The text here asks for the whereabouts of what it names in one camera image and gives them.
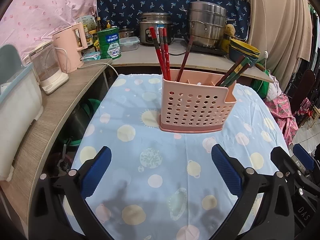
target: blue gripper pad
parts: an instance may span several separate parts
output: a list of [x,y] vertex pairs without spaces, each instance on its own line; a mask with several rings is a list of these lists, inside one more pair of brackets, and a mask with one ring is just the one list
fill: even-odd
[[242,195],[242,179],[230,163],[230,157],[219,144],[212,147],[211,158],[231,194],[240,197]]
[[82,198],[85,199],[86,197],[92,196],[103,174],[111,163],[111,156],[111,150],[108,147],[105,147],[104,151],[98,156],[94,164],[87,171],[81,184]]
[[313,171],[315,168],[314,161],[299,143],[294,145],[292,152],[308,171]]

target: pink plastic utensil basket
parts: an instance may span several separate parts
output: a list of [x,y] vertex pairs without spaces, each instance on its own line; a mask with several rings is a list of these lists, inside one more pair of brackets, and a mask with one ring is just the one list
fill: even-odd
[[[176,80],[179,70],[171,69]],[[162,81],[160,129],[177,133],[206,133],[222,130],[236,98],[236,85],[215,87],[223,75],[184,70],[180,82]]]

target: gray lid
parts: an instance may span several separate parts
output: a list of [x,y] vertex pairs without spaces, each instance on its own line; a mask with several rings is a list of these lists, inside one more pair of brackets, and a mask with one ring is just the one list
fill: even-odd
[[227,10],[224,7],[214,3],[210,3],[210,2],[202,2],[202,1],[191,2],[189,5],[189,9],[214,12],[214,13],[218,13],[225,16],[227,15]]
[[142,17],[154,17],[154,16],[158,16],[158,17],[170,17],[171,14],[170,13],[162,13],[162,12],[145,12],[142,14]]

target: beige curtain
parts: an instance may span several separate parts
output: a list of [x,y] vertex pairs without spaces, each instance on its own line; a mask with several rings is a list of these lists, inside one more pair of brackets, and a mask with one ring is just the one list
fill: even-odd
[[249,1],[251,20],[248,43],[260,51],[267,50],[267,69],[278,79],[284,91],[301,58],[310,59],[312,24],[308,1]]

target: pink patterned fabric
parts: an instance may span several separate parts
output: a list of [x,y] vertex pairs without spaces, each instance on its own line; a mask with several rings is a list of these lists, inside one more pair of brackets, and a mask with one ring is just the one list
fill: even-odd
[[287,146],[289,146],[298,131],[298,125],[296,119],[292,116],[288,97],[282,93],[275,99],[265,100],[264,102],[280,127]]
[[94,1],[13,0],[0,21],[0,46],[13,44],[25,57],[55,31],[75,24],[79,16],[93,14]]

